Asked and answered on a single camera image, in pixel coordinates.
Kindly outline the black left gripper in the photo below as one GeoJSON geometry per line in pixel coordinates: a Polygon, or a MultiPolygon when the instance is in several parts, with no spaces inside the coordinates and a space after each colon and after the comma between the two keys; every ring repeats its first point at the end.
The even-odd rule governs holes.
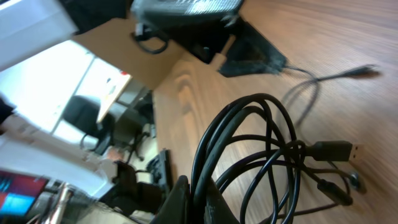
{"type": "MultiPolygon", "coordinates": [[[[229,39],[243,0],[142,0],[131,12],[137,19],[132,38],[150,54],[160,54],[172,40],[209,64],[229,39]]],[[[287,58],[250,23],[243,21],[218,72],[224,77],[279,74],[287,58]]]]}

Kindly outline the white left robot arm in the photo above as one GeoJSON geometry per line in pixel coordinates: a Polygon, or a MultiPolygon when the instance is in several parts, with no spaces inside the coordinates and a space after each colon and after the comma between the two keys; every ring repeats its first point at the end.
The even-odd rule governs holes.
{"type": "Polygon", "coordinates": [[[144,42],[175,41],[204,63],[226,50],[225,77],[280,73],[287,63],[260,32],[239,15],[243,0],[59,0],[2,1],[1,48],[7,68],[71,36],[132,14],[137,23],[129,38],[155,55],[144,42]]]}

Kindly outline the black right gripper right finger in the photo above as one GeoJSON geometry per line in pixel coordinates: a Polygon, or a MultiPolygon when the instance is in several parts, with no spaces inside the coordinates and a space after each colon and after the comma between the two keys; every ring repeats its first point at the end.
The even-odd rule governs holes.
{"type": "Polygon", "coordinates": [[[206,224],[239,224],[216,184],[211,180],[206,190],[204,214],[206,224]]]}

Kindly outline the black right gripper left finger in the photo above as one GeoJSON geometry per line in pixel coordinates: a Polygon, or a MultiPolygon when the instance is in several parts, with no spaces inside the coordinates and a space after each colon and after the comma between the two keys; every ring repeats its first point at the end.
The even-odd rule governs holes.
{"type": "Polygon", "coordinates": [[[190,188],[186,175],[181,175],[150,224],[189,223],[190,188]]]}

